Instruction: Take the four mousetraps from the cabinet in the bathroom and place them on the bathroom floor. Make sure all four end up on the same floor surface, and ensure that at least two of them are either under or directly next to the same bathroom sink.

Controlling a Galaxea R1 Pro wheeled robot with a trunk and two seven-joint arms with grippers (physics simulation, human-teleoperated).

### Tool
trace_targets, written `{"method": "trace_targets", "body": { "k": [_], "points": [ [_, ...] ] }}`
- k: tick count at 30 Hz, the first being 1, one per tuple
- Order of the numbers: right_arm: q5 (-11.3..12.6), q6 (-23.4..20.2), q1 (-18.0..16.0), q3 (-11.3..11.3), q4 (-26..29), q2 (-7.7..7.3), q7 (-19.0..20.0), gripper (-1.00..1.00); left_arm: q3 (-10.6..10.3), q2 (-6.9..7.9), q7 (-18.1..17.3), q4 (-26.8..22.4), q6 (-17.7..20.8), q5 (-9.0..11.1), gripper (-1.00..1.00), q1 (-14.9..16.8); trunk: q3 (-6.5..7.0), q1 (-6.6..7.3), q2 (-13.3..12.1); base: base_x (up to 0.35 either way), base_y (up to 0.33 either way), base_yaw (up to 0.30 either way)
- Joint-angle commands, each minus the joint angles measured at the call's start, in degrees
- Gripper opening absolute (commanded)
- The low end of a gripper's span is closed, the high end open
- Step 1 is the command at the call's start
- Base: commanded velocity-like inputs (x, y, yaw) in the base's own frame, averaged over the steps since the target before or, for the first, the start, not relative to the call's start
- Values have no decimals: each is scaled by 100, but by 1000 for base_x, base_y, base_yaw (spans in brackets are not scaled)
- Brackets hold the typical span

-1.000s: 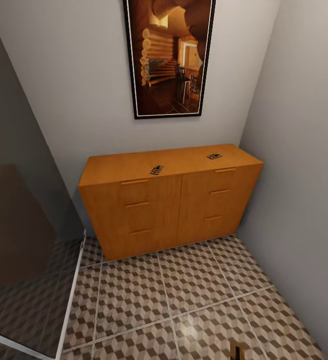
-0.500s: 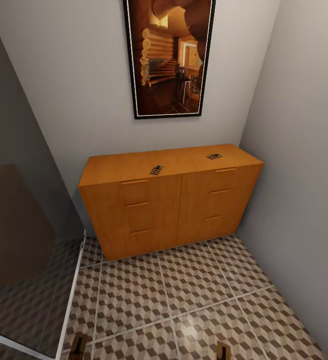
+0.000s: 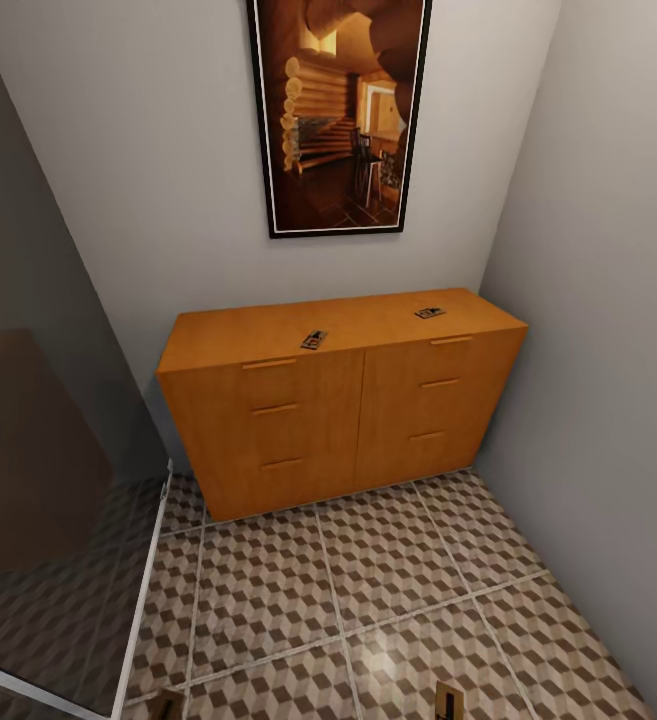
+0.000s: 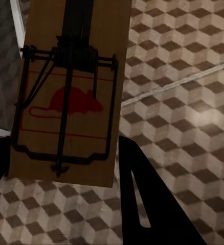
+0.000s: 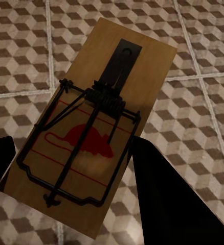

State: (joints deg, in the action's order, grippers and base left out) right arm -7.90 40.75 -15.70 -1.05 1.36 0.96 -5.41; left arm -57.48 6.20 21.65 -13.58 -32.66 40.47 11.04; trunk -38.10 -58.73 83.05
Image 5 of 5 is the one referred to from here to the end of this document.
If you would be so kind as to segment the mousetrap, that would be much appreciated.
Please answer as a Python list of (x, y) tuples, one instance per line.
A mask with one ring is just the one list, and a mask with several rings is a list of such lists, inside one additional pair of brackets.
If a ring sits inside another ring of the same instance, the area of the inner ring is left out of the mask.
[(0, 191), (96, 240), (177, 50), (100, 17)]

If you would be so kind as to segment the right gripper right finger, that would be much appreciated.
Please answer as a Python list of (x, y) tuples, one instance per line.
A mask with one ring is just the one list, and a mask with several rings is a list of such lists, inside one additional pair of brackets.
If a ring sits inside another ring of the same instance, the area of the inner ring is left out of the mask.
[(145, 245), (224, 245), (224, 225), (149, 140), (134, 136)]

